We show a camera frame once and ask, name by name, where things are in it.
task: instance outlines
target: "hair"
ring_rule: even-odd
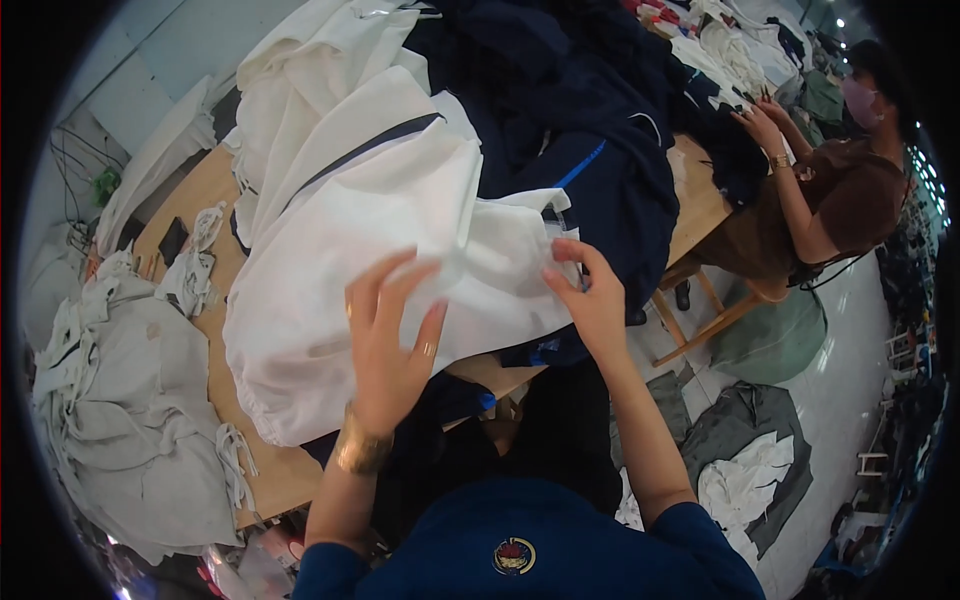
[[[917,118],[908,91],[910,87],[890,51],[875,40],[864,39],[847,50],[847,60],[853,68],[866,71],[874,77],[876,91],[897,107],[900,138],[908,146],[915,144]]]

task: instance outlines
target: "pink face mask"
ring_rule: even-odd
[[[883,120],[882,114],[876,114],[871,108],[876,98],[876,92],[859,84],[853,77],[844,78],[840,83],[840,91],[843,93],[843,100],[847,104],[847,110],[856,124],[865,130],[871,130],[876,126],[877,121]]]

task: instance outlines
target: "wristwatch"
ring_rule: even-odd
[[[776,155],[770,158],[770,168],[774,171],[781,167],[790,168],[790,158],[787,155]]]
[[[353,402],[344,410],[344,425],[340,428],[337,443],[333,446],[333,461],[348,473],[357,475],[376,474],[394,447],[394,434],[377,438],[364,431],[353,413]]]

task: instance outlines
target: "green bag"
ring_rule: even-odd
[[[750,290],[737,281],[724,300],[733,306]],[[827,338],[827,313],[816,292],[792,288],[779,304],[761,304],[708,341],[710,368],[758,385],[792,379]]]

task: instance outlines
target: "white tile floor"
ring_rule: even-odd
[[[828,269],[821,280],[840,268]],[[711,267],[705,272],[722,300],[733,277]],[[691,307],[685,313],[675,309],[673,295],[667,294],[687,338],[715,316],[695,279],[691,287]],[[813,483],[760,560],[756,574],[769,600],[791,598],[801,588],[829,539],[833,516],[852,498],[856,453],[863,451],[876,429],[877,403],[887,373],[883,341],[890,336],[891,326],[874,255],[870,253],[817,293],[827,311],[827,340],[804,372],[780,384],[790,391],[804,437],[813,447]],[[647,315],[647,324],[628,329],[631,354],[647,380],[670,370],[679,373],[684,360],[690,363],[695,377],[684,386],[684,401],[690,419],[696,421],[736,378],[710,369],[706,345],[654,369],[654,357],[676,346],[652,303]]]

